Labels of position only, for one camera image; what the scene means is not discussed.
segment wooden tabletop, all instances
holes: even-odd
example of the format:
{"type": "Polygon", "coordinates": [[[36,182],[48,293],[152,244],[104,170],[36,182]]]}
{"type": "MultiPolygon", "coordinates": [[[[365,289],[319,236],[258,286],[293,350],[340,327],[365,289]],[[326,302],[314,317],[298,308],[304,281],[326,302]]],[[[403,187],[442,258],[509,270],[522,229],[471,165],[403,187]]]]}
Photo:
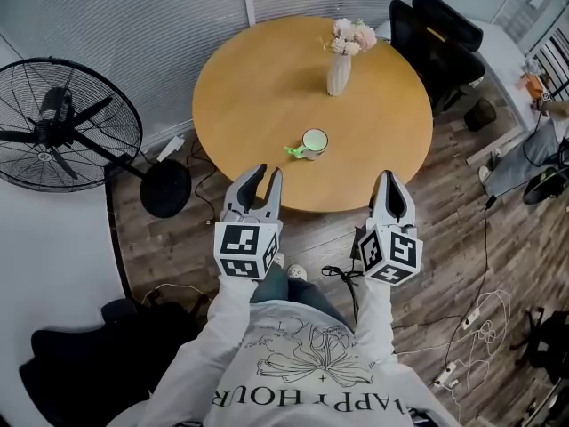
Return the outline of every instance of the wooden tabletop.
{"type": "MultiPolygon", "coordinates": [[[[380,173],[408,182],[429,150],[429,98],[413,68],[378,42],[352,59],[343,94],[326,92],[333,56],[323,49],[333,21],[315,17],[271,20],[227,41],[196,84],[194,124],[205,151],[234,180],[267,163],[283,172],[282,206],[338,212],[367,205],[380,173]],[[326,152],[298,160],[304,132],[321,128],[326,152]]],[[[258,194],[266,191],[269,175],[258,194]]]]}

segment white mug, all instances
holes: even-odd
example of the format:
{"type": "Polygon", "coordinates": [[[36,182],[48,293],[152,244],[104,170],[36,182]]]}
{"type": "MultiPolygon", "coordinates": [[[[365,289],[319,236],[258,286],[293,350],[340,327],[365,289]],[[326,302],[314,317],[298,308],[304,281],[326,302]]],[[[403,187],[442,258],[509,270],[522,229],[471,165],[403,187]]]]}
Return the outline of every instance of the white mug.
{"type": "Polygon", "coordinates": [[[320,157],[328,146],[328,136],[318,128],[307,130],[302,135],[302,145],[297,149],[288,149],[288,153],[297,158],[314,161],[320,157]]]}

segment wooden floor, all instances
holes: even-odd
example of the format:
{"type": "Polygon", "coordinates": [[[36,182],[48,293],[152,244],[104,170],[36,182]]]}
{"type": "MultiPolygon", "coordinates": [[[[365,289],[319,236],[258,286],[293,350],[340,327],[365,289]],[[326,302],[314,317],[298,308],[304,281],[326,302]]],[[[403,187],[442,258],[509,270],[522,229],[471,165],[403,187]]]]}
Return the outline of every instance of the wooden floor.
{"type": "MultiPolygon", "coordinates": [[[[187,137],[192,141],[193,135],[187,137]]],[[[485,267],[486,196],[476,172],[465,163],[466,145],[471,136],[462,121],[436,125],[429,155],[408,188],[417,206],[419,237],[424,253],[421,273],[393,290],[394,326],[413,324],[462,315],[482,281],[485,267]]],[[[185,163],[187,153],[177,158],[185,163]]],[[[211,167],[190,159],[194,183],[207,175],[211,167]]],[[[216,210],[222,205],[228,180],[216,173],[202,189],[216,210]]],[[[118,235],[124,264],[134,296],[144,294],[162,283],[190,284],[210,295],[217,289],[217,269],[212,257],[213,227],[205,224],[211,215],[208,205],[192,196],[185,210],[170,220],[157,220],[146,214],[138,199],[138,179],[122,175],[115,182],[114,203],[118,235]]],[[[338,191],[335,194],[349,194],[338,191]]],[[[454,395],[461,404],[461,423],[480,425],[481,415],[497,426],[513,425],[531,399],[544,397],[551,384],[543,369],[517,368],[519,353],[509,351],[527,330],[524,311],[535,306],[553,310],[566,309],[569,302],[569,258],[567,241],[569,191],[562,197],[533,208],[521,202],[519,192],[502,197],[488,211],[488,262],[483,292],[502,289],[511,297],[511,319],[506,339],[490,361],[484,386],[468,392],[466,372],[456,373],[461,383],[454,395]]],[[[353,321],[351,298],[337,278],[322,278],[321,268],[350,266],[349,249],[355,226],[361,226],[366,209],[346,213],[314,214],[283,210],[281,251],[287,263],[302,264],[329,299],[353,321]]],[[[196,293],[190,289],[165,287],[164,297],[190,306],[196,293]]],[[[481,319],[490,319],[499,333],[504,327],[503,308],[497,299],[482,308],[481,319]]],[[[457,318],[432,326],[398,328],[396,350],[418,350],[448,342],[457,318]]],[[[455,339],[466,333],[460,331],[455,339]]],[[[498,342],[490,345],[494,352],[498,342]]],[[[450,360],[468,362],[470,339],[455,344],[450,360]]],[[[425,350],[400,357],[413,367],[426,383],[442,369],[446,347],[425,350]]],[[[485,346],[475,346],[474,359],[485,359],[485,346]]],[[[484,364],[472,367],[471,389],[481,383],[484,364]]],[[[458,407],[451,394],[434,390],[458,417],[458,407]]]]}

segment table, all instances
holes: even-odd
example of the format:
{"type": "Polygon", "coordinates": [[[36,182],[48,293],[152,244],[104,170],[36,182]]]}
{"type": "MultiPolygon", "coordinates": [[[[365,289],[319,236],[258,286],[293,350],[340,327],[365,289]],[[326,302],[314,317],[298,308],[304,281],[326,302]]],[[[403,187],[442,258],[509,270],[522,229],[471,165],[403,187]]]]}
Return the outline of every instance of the table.
{"type": "MultiPolygon", "coordinates": [[[[205,151],[232,181],[267,163],[283,172],[282,206],[338,212],[368,205],[380,173],[408,182],[432,136],[429,98],[413,68],[383,42],[352,62],[339,97],[326,92],[332,55],[324,41],[333,21],[271,20],[227,41],[206,63],[193,99],[194,125],[205,151]],[[328,134],[317,161],[297,160],[304,132],[328,134]]],[[[264,195],[269,175],[260,185],[264,195]]]]}
{"type": "Polygon", "coordinates": [[[467,158],[472,165],[491,153],[494,149],[516,139],[516,137],[532,131],[537,125],[538,113],[531,108],[532,97],[524,88],[516,87],[516,82],[524,71],[525,57],[512,39],[499,27],[493,24],[472,21],[484,31],[482,45],[477,51],[478,58],[485,64],[486,74],[490,76],[501,91],[515,118],[515,124],[503,128],[498,133],[493,125],[488,130],[493,136],[477,153],[467,158]]]}

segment black chair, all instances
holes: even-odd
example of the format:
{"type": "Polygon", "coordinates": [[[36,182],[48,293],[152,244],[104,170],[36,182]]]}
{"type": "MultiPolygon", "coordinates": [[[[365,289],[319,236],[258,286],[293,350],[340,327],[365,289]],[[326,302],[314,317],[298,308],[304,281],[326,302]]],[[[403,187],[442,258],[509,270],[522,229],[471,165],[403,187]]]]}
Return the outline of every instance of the black chair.
{"type": "Polygon", "coordinates": [[[512,345],[511,350],[518,350],[526,345],[523,356],[516,361],[517,366],[529,362],[532,367],[545,368],[553,384],[559,378],[569,377],[569,311],[554,311],[543,323],[543,308],[537,322],[533,322],[532,313],[526,311],[530,333],[519,344],[512,345]]]}
{"type": "Polygon", "coordinates": [[[408,4],[393,0],[389,7],[391,46],[411,64],[429,96],[433,115],[463,85],[476,81],[485,67],[476,55],[427,25],[408,4]]]}
{"type": "Polygon", "coordinates": [[[484,32],[442,0],[413,0],[413,9],[421,19],[446,39],[476,52],[484,32]]]}
{"type": "Polygon", "coordinates": [[[36,331],[20,377],[52,425],[106,426],[156,389],[179,347],[199,334],[205,302],[188,313],[178,303],[146,308],[123,299],[102,309],[106,324],[96,330],[36,331]]]}

